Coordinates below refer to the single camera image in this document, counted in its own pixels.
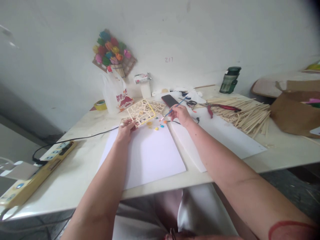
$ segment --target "plastic bag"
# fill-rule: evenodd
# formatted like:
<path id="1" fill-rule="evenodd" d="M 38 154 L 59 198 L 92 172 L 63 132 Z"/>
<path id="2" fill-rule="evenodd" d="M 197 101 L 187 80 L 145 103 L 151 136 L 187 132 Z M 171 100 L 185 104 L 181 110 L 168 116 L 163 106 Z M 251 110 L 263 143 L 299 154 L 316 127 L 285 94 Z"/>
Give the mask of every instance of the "plastic bag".
<path id="1" fill-rule="evenodd" d="M 134 103 L 133 98 L 128 96 L 126 83 L 117 71 L 101 74 L 101 77 L 104 83 L 103 97 L 109 113 L 117 114 Z"/>

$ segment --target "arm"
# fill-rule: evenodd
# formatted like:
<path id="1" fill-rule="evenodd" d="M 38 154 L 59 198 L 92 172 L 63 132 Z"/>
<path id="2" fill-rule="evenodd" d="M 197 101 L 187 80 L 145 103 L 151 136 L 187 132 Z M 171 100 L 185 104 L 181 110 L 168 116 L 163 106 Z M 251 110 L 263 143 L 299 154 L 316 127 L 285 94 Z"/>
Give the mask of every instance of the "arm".
<path id="1" fill-rule="evenodd" d="M 188 130 L 213 181 L 259 239 L 268 239 L 270 228 L 279 221 L 315 226 L 277 189 L 196 124 L 186 107 L 180 105 L 173 110 L 171 118 L 178 117 Z"/>
<path id="2" fill-rule="evenodd" d="M 82 197 L 62 240 L 112 239 L 125 181 L 130 132 L 135 129 L 134 122 L 119 127 L 108 156 Z"/>

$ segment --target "written number on wall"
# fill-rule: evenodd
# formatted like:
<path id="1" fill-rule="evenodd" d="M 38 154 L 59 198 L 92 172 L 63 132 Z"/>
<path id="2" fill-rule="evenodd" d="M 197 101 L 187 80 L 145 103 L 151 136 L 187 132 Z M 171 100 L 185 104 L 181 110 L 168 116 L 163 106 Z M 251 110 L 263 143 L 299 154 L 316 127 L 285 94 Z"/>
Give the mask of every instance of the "written number on wall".
<path id="1" fill-rule="evenodd" d="M 166 62 L 173 62 L 173 57 L 164 58 Z"/>

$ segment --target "black phone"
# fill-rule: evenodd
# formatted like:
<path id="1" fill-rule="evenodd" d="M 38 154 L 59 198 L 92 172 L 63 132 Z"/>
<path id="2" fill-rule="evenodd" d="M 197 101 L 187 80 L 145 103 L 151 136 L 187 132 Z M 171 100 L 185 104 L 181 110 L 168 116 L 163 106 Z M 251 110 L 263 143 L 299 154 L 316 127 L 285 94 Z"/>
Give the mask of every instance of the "black phone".
<path id="1" fill-rule="evenodd" d="M 169 108 L 171 108 L 175 104 L 178 104 L 178 102 L 170 94 L 161 97 L 161 99 Z"/>

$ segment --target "green water bottle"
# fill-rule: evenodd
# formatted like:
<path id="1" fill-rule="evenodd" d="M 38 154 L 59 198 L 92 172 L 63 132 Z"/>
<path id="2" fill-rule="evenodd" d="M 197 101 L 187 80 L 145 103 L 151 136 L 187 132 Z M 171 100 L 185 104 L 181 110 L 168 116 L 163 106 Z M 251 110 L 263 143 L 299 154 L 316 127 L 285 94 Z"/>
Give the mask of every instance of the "green water bottle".
<path id="1" fill-rule="evenodd" d="M 240 74 L 241 67 L 229 67 L 223 77 L 221 84 L 221 93 L 232 93 L 235 86 L 238 83 L 238 76 Z"/>

